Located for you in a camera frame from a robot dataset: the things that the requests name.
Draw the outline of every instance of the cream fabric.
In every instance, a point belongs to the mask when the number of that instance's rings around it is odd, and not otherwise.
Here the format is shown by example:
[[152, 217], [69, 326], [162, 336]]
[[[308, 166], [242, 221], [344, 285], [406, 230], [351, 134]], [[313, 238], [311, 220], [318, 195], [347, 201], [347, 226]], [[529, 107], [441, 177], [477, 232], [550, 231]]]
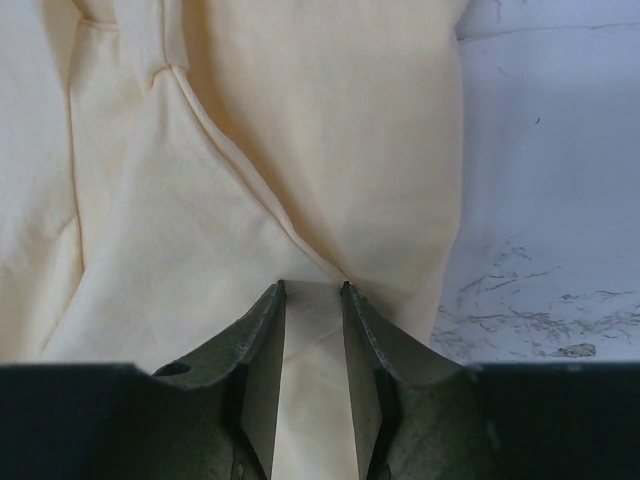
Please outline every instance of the cream fabric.
[[357, 478], [337, 287], [427, 341], [464, 3], [0, 0], [0, 360], [153, 370], [283, 278], [274, 479]]

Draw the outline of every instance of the white surface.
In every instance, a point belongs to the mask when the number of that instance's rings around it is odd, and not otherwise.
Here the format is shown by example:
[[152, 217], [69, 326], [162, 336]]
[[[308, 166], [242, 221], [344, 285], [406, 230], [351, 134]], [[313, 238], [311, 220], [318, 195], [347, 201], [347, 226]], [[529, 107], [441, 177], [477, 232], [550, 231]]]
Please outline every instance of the white surface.
[[470, 0], [458, 39], [523, 29], [602, 27], [640, 22], [638, 0]]
[[581, 358], [637, 359], [640, 27], [485, 36], [461, 54], [463, 219], [433, 346], [461, 362], [583, 343], [596, 355]]

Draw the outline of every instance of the machine part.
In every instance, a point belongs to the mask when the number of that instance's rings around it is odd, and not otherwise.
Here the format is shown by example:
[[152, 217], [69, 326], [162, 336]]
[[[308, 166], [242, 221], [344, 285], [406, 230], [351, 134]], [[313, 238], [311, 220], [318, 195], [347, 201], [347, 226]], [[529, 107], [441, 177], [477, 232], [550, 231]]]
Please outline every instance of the machine part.
[[462, 367], [342, 302], [361, 480], [640, 478], [640, 363]]
[[465, 370], [342, 290], [361, 480], [501, 478]]
[[0, 478], [267, 480], [285, 291], [153, 376], [133, 365], [0, 367]]

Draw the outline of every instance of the hole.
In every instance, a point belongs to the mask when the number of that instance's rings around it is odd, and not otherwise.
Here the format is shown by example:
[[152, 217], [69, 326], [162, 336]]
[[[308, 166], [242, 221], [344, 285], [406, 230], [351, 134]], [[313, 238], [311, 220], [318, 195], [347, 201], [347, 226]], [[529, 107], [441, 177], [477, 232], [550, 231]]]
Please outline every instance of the hole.
[[156, 377], [172, 377], [173, 375], [182, 375], [191, 371], [191, 366], [186, 363], [174, 362], [165, 365], [155, 373]]

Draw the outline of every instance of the yellow cloth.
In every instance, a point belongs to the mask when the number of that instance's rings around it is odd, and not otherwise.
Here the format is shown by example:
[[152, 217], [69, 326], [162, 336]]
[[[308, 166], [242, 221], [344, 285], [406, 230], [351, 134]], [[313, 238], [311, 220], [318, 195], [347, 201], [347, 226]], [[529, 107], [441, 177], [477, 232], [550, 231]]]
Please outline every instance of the yellow cloth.
[[274, 479], [356, 478], [337, 287], [428, 339], [464, 3], [0, 0], [0, 360], [152, 370], [282, 278]]

